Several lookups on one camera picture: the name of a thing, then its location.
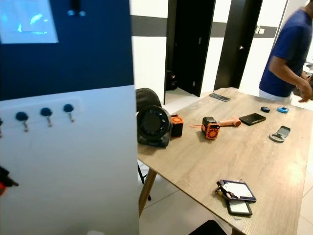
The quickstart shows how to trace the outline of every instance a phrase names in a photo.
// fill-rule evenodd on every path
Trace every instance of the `black chair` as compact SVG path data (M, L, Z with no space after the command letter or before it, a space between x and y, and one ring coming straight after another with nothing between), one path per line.
M137 112L140 112L147 105L156 105L158 107L162 107L161 102L157 96L157 94L149 88L140 88L136 89L136 109ZM138 165L138 173L141 178L142 184L145 183L144 178L147 175L142 175L140 167Z
M189 235L227 235L214 220L208 220Z

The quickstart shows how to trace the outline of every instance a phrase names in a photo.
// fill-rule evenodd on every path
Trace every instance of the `orange tool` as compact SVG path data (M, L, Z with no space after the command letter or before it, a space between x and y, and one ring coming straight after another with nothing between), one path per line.
M239 118L236 117L232 117L231 120L226 120L226 121L220 121L219 125L220 126L240 126L241 121L239 120Z

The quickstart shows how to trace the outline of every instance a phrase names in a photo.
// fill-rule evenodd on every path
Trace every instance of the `black door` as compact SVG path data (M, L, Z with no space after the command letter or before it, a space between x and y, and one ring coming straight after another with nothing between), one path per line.
M214 85L239 88L259 18L262 0L232 0Z
M173 11L173 0L169 1L169 14ZM214 0L176 1L175 24L168 28L167 65L183 90L200 96L209 35L214 12Z

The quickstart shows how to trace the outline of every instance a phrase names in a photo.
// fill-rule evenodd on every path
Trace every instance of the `phone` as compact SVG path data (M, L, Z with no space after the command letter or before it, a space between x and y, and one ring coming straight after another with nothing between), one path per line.
M239 120L242 121L244 124L251 126L261 121L265 121L266 117L259 115L257 113L253 113L247 116L240 117Z
M209 96L216 98L216 99L219 99L219 100L224 101L224 102L230 101L230 98L227 98L225 96L222 96L222 95L216 94L216 93L209 94Z
M230 215L252 215L252 210L246 201L227 201L227 210Z

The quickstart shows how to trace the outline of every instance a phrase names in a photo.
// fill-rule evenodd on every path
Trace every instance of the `hand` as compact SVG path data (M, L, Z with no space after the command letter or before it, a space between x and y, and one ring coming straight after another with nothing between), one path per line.
M298 88L302 96L302 99L299 102L307 102L313 95L312 87L308 81L302 80L301 84L298 85Z

